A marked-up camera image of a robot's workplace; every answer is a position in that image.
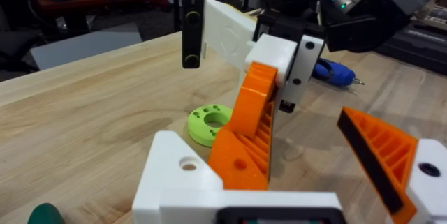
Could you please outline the finger of the white orange right gripper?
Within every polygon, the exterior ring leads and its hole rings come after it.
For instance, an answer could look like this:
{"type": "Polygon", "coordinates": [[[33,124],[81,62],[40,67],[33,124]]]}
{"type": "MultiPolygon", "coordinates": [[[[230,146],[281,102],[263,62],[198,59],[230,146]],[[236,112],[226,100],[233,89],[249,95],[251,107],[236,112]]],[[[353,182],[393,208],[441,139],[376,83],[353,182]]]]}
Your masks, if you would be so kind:
{"type": "Polygon", "coordinates": [[[245,59],[246,76],[227,130],[248,137],[255,135],[273,91],[286,83],[296,48],[296,42],[268,34],[253,44],[245,59]]]}

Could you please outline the white orange left gripper right finger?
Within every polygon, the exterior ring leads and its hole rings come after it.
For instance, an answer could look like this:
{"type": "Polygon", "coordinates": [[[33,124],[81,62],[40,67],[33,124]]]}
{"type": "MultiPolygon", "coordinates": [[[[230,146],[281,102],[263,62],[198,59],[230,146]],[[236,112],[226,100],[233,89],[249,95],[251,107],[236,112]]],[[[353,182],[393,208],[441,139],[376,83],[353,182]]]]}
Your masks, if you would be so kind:
{"type": "Polygon", "coordinates": [[[343,107],[337,126],[374,185],[387,223],[446,222],[446,147],[343,107]]]}

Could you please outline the bare white left gripper left finger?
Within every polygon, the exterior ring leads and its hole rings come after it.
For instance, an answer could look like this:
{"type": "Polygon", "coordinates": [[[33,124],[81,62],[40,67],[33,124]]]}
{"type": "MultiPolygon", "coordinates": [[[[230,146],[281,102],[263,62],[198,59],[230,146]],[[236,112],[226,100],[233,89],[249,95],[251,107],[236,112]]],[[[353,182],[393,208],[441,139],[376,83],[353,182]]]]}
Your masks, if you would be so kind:
{"type": "Polygon", "coordinates": [[[175,132],[155,134],[132,205],[134,223],[213,223],[217,207],[200,199],[222,179],[175,132]]]}

